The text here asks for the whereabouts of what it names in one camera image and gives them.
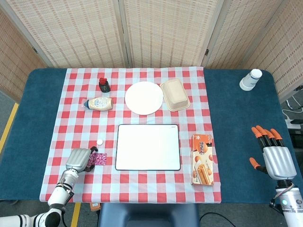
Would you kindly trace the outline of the right silver orange-tipped robot hand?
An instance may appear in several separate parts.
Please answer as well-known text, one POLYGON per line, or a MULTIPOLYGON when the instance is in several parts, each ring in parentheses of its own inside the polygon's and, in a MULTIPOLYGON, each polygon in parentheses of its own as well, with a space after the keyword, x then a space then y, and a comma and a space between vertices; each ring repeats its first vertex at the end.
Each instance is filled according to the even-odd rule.
POLYGON ((265 166, 261 166, 253 157, 250 163, 254 169, 269 175, 273 180, 292 180, 297 175, 289 149, 275 129, 269 131, 257 125, 251 128, 258 140, 265 166))

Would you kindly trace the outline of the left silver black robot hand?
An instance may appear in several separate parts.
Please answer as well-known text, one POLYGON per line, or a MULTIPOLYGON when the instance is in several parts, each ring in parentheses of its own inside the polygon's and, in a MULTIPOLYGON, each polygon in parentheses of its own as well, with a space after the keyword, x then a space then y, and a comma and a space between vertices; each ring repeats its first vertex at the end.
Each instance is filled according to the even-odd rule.
POLYGON ((95 165, 89 164, 89 159, 94 152, 97 152, 97 147, 87 148, 75 148, 71 151, 71 154, 66 162, 66 169, 73 169, 78 174, 81 172, 91 172, 95 165))

